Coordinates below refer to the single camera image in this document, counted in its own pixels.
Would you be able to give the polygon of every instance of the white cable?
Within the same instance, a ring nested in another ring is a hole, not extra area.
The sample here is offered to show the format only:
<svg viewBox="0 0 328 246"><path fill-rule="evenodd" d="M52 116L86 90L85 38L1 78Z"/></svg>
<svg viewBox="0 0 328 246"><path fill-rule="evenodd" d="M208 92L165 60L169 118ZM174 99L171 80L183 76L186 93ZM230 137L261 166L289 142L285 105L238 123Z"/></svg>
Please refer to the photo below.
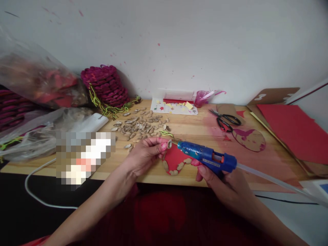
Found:
<svg viewBox="0 0 328 246"><path fill-rule="evenodd" d="M48 161L46 164L43 164L42 166L38 167L38 168L35 169L33 172L31 172L31 173L26 177L26 179L25 179L25 190L27 191L27 193L30 194L31 197L33 197L35 200L37 200L38 202L42 203L42 204L45 205L45 206L48 206L48 207L54 207L54 208L77 209L77 207L57 206L57 205L51 205L51 204L45 203L45 202L42 201L40 198L38 198L37 196L35 196L35 195L30 191L30 189L28 188L27 181L28 181L29 177L31 177L32 174L36 173L37 171L41 170L42 168L46 167L47 165L53 163L55 160L56 160L56 158L53 159L53 160L51 160L51 161Z"/></svg>

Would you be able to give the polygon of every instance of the red paper heart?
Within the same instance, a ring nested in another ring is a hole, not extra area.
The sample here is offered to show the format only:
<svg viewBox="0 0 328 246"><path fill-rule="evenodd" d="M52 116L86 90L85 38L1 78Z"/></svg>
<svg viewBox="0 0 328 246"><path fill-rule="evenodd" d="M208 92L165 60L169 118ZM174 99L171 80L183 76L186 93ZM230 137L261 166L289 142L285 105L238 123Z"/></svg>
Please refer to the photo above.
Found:
<svg viewBox="0 0 328 246"><path fill-rule="evenodd" d="M167 173L170 174L170 171L177 170L178 165L188 158L190 158L191 160L193 159L189 155L186 155L181 150L179 150L177 145L172 144L172 147L166 151L165 155L165 160L168 164Z"/></svg>

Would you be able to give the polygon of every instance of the red cloth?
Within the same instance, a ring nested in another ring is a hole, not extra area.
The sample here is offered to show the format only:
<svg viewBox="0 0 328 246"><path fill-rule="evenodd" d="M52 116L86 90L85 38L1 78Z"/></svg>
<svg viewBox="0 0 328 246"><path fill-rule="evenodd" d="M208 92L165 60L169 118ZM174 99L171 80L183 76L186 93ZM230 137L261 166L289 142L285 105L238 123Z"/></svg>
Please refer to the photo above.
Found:
<svg viewBox="0 0 328 246"><path fill-rule="evenodd" d="M198 191L127 199L82 242L70 245L277 245L216 197Z"/></svg>

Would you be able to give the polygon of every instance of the hot glue gun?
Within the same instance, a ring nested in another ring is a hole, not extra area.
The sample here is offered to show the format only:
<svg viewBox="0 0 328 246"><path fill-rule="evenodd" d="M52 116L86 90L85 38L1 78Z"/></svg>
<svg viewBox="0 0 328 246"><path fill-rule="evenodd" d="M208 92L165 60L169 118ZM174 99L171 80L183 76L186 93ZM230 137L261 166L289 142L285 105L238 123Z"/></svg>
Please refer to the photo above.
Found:
<svg viewBox="0 0 328 246"><path fill-rule="evenodd" d="M227 153L221 154L215 152L211 148L195 143L185 141L172 141L172 143L176 144L178 149L180 149L184 154L197 159L211 169L212 172L215 173L220 179L223 178L222 171L231 173L234 169L236 169L237 159L232 155Z"/></svg>

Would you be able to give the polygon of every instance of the yellow string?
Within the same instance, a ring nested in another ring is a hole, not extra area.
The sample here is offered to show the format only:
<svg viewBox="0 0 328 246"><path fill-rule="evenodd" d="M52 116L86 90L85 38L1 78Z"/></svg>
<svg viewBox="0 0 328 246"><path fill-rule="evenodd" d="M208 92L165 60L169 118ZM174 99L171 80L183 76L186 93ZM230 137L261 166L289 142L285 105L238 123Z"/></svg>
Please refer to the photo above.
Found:
<svg viewBox="0 0 328 246"><path fill-rule="evenodd" d="M136 99L131 101L131 102L127 102L123 105L123 107L121 108L116 108L116 107L112 107L109 106L108 104L102 103L99 98L96 95L96 92L93 89L93 86L90 84L90 90L89 90L89 94L90 94L90 98L92 103L100 108L102 114L106 117L110 116L111 114L113 115L113 119L116 120L117 119L117 113L125 113L129 110L129 108L131 107L132 103L140 100L140 96L136 95Z"/></svg>
<svg viewBox="0 0 328 246"><path fill-rule="evenodd" d="M160 131L160 133L163 135L163 136L171 136L174 138L173 134L172 133L169 133L167 131Z"/></svg>

